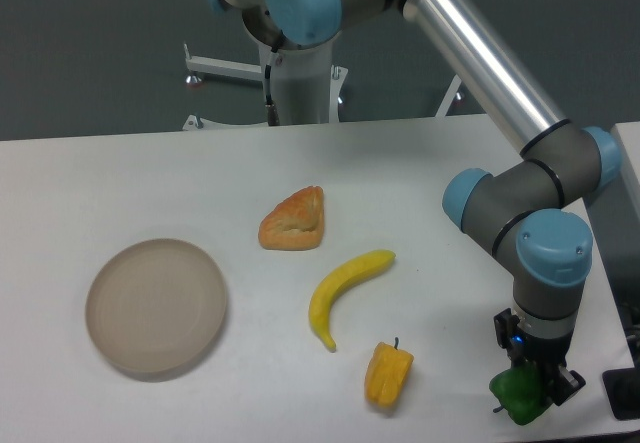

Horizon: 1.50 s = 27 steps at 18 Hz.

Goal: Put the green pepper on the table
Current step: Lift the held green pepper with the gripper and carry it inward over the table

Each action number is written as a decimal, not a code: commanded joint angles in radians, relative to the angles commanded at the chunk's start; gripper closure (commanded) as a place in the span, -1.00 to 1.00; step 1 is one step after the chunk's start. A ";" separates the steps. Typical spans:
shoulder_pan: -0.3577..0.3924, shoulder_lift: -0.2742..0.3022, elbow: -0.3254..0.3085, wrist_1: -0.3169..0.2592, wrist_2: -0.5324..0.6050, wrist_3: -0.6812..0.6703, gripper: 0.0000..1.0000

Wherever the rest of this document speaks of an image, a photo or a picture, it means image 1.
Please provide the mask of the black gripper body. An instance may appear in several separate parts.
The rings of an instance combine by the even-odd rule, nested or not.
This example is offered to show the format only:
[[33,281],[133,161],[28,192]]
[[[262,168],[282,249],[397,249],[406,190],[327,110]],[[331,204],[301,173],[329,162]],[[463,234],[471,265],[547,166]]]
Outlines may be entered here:
[[524,341],[525,361],[539,366],[560,364],[566,366],[575,328],[575,314],[566,318],[548,320],[533,316],[520,307],[507,308],[493,318],[498,346],[509,336],[520,336]]

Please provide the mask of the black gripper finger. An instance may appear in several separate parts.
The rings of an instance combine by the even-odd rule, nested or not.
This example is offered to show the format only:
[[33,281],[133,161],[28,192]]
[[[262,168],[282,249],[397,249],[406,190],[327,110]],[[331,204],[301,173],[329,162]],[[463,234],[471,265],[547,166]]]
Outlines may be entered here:
[[511,367],[521,366],[525,363],[524,341],[520,336],[506,337],[503,343],[503,348],[511,361]]
[[542,377],[544,393],[556,406],[563,405],[586,385],[586,380],[577,371],[560,364],[545,364]]

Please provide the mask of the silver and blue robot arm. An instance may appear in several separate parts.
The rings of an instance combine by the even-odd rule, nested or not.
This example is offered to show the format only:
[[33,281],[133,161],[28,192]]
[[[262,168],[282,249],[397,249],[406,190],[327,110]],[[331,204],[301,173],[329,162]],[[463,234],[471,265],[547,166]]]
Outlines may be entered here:
[[332,97],[327,64],[311,54],[344,29],[389,9],[417,25],[521,156],[493,176],[457,175],[443,195],[450,220],[514,279],[513,306],[494,319],[515,371],[532,378],[542,405],[561,405],[584,378],[568,369],[593,236],[568,204],[610,183],[621,155],[613,137],[567,119],[510,53],[470,0],[207,0],[241,11],[263,46],[261,83],[271,126],[325,123]]

